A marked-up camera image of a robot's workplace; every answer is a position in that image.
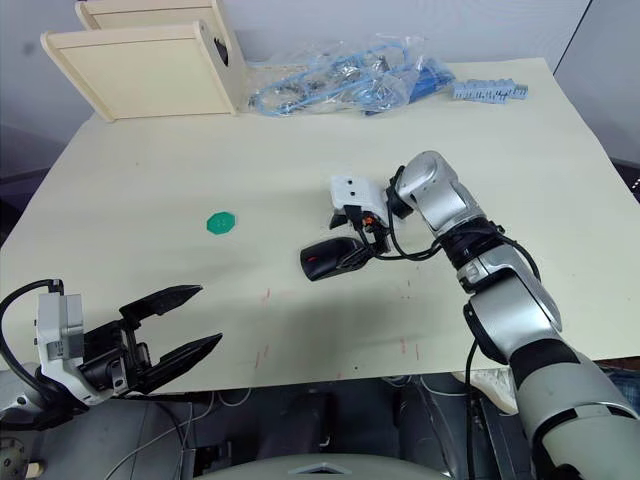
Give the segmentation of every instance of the table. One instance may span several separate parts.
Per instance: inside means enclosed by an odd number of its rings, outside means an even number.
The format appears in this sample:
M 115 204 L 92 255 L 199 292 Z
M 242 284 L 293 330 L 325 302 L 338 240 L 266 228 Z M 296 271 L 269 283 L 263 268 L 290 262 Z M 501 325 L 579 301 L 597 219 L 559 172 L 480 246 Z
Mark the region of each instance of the table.
M 85 328 L 170 285 L 204 286 L 138 330 L 152 357 L 223 332 L 219 346 L 159 392 L 460 370 L 472 341 L 466 295 L 443 254 L 370 262 L 317 283 L 301 248 L 329 231 L 329 177 L 384 184 L 423 150 L 439 151 L 490 218 L 533 254 L 561 309 L 565 338 L 594 358 L 640 353 L 640 210 L 544 60 L 454 64 L 458 78 L 513 78 L 507 105 L 439 94 L 384 115 L 256 115 L 121 120 L 93 116 L 51 169 L 2 248 L 2 295 L 42 277 L 82 293 Z M 236 227 L 205 228 L 218 211 Z M 407 250 L 431 242 L 417 215 Z M 8 312 L 21 361 L 36 295 Z M 474 367 L 493 363 L 482 355 Z

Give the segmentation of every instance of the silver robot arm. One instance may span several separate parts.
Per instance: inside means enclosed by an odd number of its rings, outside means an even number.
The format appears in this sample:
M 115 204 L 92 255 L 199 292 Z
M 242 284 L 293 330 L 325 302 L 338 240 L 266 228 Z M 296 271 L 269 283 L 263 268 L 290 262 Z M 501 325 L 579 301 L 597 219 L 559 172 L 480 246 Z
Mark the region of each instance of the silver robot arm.
M 519 246 L 487 220 L 444 158 L 419 154 L 387 196 L 396 216 L 422 215 L 471 294 L 464 316 L 480 349 L 511 366 L 538 475 L 638 478 L 638 414 L 593 362 L 564 342 L 558 307 Z

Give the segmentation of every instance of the white wall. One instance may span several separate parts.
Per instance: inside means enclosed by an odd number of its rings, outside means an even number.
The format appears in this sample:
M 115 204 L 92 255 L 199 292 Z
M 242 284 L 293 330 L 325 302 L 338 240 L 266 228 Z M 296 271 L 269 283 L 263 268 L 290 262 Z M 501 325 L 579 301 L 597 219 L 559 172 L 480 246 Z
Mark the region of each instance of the white wall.
M 40 47 L 45 30 L 81 28 L 73 0 L 0 0 L 0 121 L 66 144 L 91 109 Z M 422 35 L 448 61 L 545 57 L 557 65 L 588 0 L 226 0 L 248 60 L 303 41 Z M 3 155 L 0 174 L 55 160 Z
M 640 165 L 640 1 L 594 0 L 556 79 L 609 156 Z

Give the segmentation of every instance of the green hexagonal block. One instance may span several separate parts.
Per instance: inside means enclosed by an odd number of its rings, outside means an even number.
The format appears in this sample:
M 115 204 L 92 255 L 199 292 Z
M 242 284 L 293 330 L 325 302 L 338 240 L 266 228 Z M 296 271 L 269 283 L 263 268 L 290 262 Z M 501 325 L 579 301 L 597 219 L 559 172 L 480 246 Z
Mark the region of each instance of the green hexagonal block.
M 207 230 L 214 235 L 228 233 L 236 225 L 236 217 L 229 212 L 218 212 L 207 220 Z

